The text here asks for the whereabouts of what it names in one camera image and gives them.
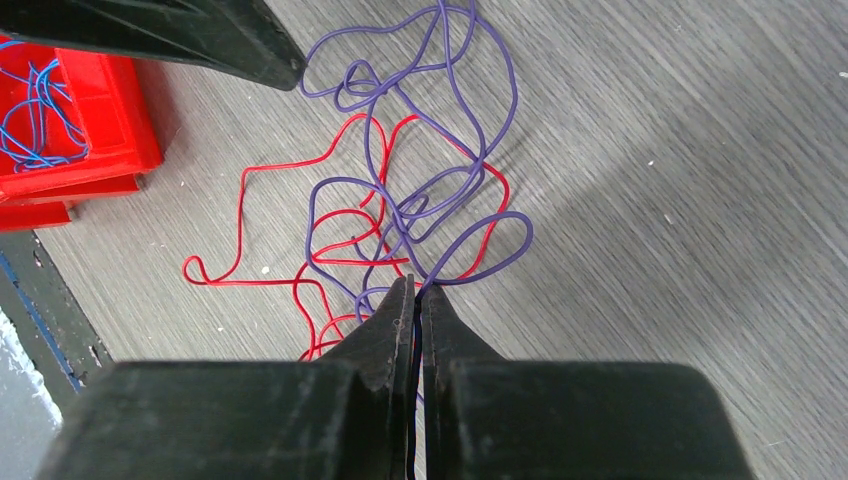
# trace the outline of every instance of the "blue cable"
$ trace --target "blue cable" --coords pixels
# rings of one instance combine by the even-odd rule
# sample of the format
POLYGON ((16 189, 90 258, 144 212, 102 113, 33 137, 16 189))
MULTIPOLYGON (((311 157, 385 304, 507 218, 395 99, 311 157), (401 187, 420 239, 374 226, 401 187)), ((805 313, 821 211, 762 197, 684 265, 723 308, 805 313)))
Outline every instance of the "blue cable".
MULTIPOLYGON (((0 51, 9 47, 25 45, 23 42, 10 40, 0 44, 0 51)), ((46 67, 39 70, 32 62, 28 63, 29 72, 26 77, 14 74, 0 67, 0 74, 26 84, 26 99, 12 107, 0 122, 0 152, 5 153, 15 162, 15 173, 30 172, 58 165, 68 165, 88 155, 88 145, 81 128, 71 122, 64 110, 59 106, 56 95, 66 101, 71 100, 67 85, 50 79, 51 73, 59 68, 59 60, 53 59, 46 67), (9 131, 10 122, 15 114, 25 109, 29 115, 31 142, 26 143, 15 138, 9 131), (66 155, 45 155, 48 144, 48 116, 55 115, 65 129, 65 133, 79 151, 66 155)))

